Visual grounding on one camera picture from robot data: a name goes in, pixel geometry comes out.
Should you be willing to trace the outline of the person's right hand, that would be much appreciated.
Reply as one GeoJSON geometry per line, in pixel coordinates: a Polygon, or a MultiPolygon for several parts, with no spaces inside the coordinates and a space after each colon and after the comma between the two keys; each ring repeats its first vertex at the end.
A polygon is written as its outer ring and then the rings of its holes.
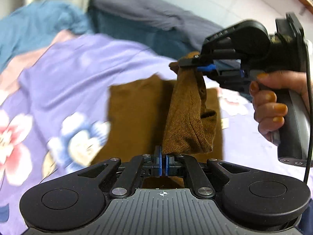
{"type": "Polygon", "coordinates": [[[258,131],[268,141],[271,141],[271,132],[284,125],[284,117],[288,113],[286,104],[277,101],[275,89],[297,92],[306,109],[310,110],[306,73],[279,70],[259,74],[257,80],[251,82],[249,92],[253,98],[254,119],[258,123],[258,131]]]}

